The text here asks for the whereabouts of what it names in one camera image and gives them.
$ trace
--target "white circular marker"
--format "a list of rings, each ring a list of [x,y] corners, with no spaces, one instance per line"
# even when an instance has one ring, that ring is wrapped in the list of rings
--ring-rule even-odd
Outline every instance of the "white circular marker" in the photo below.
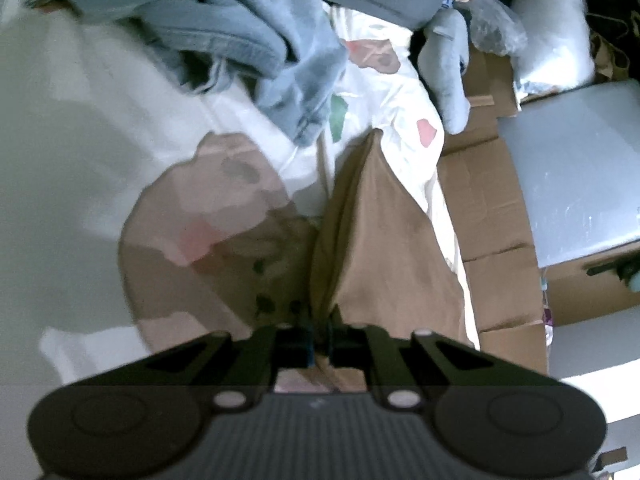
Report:
[[[246,402],[246,396],[242,392],[220,392],[215,397],[213,397],[213,402],[219,408],[232,410],[242,406]]]
[[[411,390],[396,390],[386,398],[394,408],[408,409],[420,404],[420,395]]]

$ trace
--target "white sheet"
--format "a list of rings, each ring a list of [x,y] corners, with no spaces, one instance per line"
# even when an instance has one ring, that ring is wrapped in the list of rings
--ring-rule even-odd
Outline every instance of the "white sheet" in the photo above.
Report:
[[[251,136],[300,212],[319,216],[350,142],[380,127],[385,156],[430,215],[459,277],[468,336],[478,344],[460,251],[435,173],[442,126],[406,58],[408,31],[332,10],[346,40],[391,40],[401,69],[382,77],[350,66],[337,87],[350,102],[341,142],[326,134],[300,149],[258,112],[239,84],[222,94],[180,94],[120,28],[81,25],[65,11],[45,16],[20,10],[17,0],[1,4],[0,396],[15,406],[14,418],[2,420],[2,436],[21,442],[0,446],[2,475],[15,480],[38,471],[24,433],[29,407],[12,404],[19,398],[16,388],[36,384],[50,390],[148,353],[122,293],[118,238],[143,187],[190,159],[209,131]],[[430,150],[417,137],[422,118],[437,129]],[[11,456],[4,456],[9,449]]]

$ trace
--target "ribbed surface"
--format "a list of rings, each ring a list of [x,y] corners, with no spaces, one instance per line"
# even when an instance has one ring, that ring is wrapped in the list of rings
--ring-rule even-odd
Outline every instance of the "ribbed surface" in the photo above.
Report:
[[[250,412],[217,418],[189,456],[145,480],[414,479],[498,477],[450,455],[417,415],[388,412],[369,394],[270,394]]]

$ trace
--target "cardboard box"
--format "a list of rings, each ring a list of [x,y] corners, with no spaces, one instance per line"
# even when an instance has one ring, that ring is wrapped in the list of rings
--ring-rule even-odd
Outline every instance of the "cardboard box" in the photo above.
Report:
[[[441,158],[438,176],[464,262],[533,247],[516,170],[502,139]]]
[[[486,59],[473,45],[469,45],[469,66],[462,76],[462,86],[472,108],[495,104]]]
[[[544,324],[481,332],[480,348],[505,361],[548,374]]]
[[[484,54],[485,65],[490,74],[491,94],[494,97],[495,115],[513,117],[520,110],[513,86],[513,67],[508,57]]]
[[[497,118],[518,113],[513,69],[508,58],[483,54],[472,47],[462,83],[471,104],[469,120],[463,132],[445,136],[443,156],[497,139]]]
[[[540,271],[533,247],[478,258],[465,269],[478,332],[542,321]]]
[[[508,58],[470,51],[463,78],[472,105],[464,132],[446,136],[438,164],[471,291],[481,349],[547,373],[540,270],[498,117],[518,105]]]
[[[562,326],[613,314],[640,304],[640,292],[631,292],[613,270],[588,276],[587,269],[640,253],[640,242],[564,262],[546,270],[548,301],[554,324]]]

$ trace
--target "blue towel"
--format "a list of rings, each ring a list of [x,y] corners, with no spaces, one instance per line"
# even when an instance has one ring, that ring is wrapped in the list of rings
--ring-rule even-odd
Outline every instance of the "blue towel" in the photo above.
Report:
[[[36,7],[51,0],[22,0]],[[347,60],[322,0],[68,0],[89,23],[129,20],[185,91],[256,80],[257,107],[295,144],[325,126]]]

